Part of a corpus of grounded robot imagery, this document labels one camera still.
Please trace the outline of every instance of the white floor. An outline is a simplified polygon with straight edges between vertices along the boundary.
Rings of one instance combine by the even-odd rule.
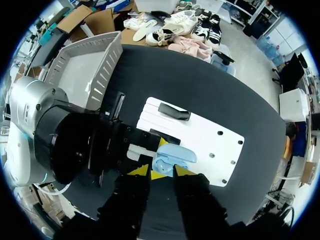
[[[277,76],[272,72],[275,66],[255,44],[255,39],[246,36],[237,23],[220,21],[221,43],[228,46],[235,61],[235,77],[246,84],[277,112],[279,112],[279,94],[281,88],[272,82]]]

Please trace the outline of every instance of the pink shoe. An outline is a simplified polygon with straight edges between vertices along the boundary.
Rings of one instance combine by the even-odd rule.
[[[211,55],[201,52],[200,49],[198,50],[196,56],[198,59],[201,59],[207,63],[211,63]]]
[[[182,54],[197,57],[199,46],[197,46],[196,44],[190,44],[188,42],[182,42],[181,44],[172,43],[168,46],[168,49]]]
[[[201,51],[204,54],[212,55],[212,53],[213,53],[213,50],[210,46],[207,46],[202,41],[197,40],[197,39],[186,38],[184,36],[176,36],[176,37],[174,37],[173,42],[175,44],[180,44],[180,45],[182,44],[182,42],[195,43],[195,44],[199,45],[199,48],[201,49]]]

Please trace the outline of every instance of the gray plastic basket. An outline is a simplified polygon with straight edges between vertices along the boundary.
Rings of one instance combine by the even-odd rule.
[[[97,110],[122,52],[120,31],[77,41],[60,50],[44,81],[62,88],[71,103]]]

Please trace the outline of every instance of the blue water jug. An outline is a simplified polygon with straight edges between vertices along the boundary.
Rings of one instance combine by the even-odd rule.
[[[256,46],[261,50],[261,51],[265,51],[269,46],[269,39],[270,37],[267,36],[261,36],[257,41],[256,41]]]
[[[280,65],[285,63],[285,59],[282,55],[278,54],[274,59],[272,59],[272,62],[276,67],[279,67]]]
[[[268,59],[272,60],[279,54],[278,49],[279,49],[279,46],[275,46],[272,44],[270,47],[268,47],[264,51],[264,54],[267,56]]]

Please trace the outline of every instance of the black table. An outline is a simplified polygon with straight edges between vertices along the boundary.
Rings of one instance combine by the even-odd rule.
[[[108,110],[108,102],[117,91],[125,93],[120,118],[126,124],[135,126],[147,98],[154,97],[244,136],[229,183],[226,187],[211,186],[210,190],[227,209],[230,224],[247,223],[252,218],[273,182],[285,145],[285,122],[264,99],[238,79],[202,60],[135,45],[123,45],[102,109]],[[76,179],[64,196],[80,211],[96,218],[97,208],[112,193],[116,177],[115,172],[109,172],[102,189],[83,186]],[[151,181],[140,238],[185,239],[170,177]]]

